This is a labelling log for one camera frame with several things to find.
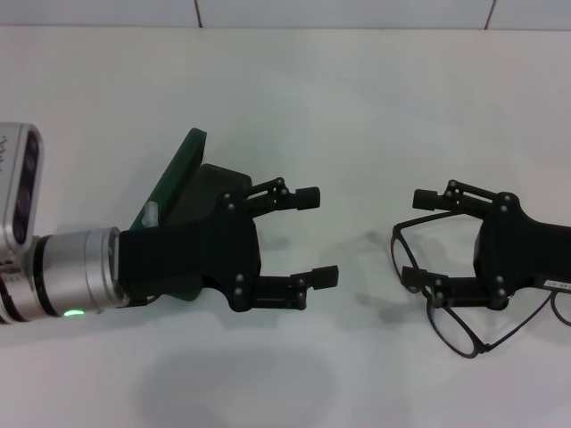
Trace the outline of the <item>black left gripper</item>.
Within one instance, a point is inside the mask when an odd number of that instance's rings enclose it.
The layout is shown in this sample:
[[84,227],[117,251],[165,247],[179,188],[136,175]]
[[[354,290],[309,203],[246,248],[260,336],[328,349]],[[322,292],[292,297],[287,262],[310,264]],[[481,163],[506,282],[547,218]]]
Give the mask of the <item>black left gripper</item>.
[[131,306],[190,289],[199,281],[221,292],[236,312],[253,307],[261,253],[253,218],[320,206],[318,187],[290,191],[282,177],[246,191],[221,194],[208,216],[174,226],[119,235],[119,285]]

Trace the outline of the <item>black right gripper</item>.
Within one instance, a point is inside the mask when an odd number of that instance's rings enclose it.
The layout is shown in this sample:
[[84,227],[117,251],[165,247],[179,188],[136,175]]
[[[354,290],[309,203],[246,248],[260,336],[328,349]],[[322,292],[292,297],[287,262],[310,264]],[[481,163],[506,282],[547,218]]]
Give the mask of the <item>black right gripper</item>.
[[493,193],[450,180],[444,192],[417,189],[412,207],[482,218],[476,238],[476,277],[450,277],[403,267],[401,284],[436,308],[504,309],[524,288],[570,293],[570,228],[542,223],[513,193]]

